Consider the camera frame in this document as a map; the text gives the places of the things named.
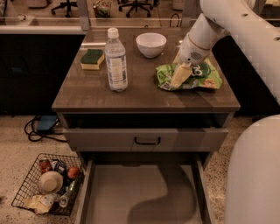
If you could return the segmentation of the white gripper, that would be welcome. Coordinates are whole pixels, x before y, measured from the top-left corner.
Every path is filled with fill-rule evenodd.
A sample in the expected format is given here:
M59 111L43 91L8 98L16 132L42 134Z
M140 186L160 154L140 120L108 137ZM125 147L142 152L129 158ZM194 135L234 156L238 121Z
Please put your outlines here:
M209 53L209 49L201 48L196 45L191 40L190 36L186 35L172 62L173 64L177 64L177 66L171 78L171 88L179 88L193 73L192 65L198 65L203 62Z

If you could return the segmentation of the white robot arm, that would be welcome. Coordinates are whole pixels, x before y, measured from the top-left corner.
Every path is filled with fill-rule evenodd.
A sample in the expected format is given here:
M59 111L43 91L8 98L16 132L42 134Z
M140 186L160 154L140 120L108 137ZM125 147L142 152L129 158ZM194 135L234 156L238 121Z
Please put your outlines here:
M252 10L249 0L199 0L202 13L174 61L189 67L230 34L274 98L280 99L279 30ZM225 224L280 224L280 115L247 127L227 170Z

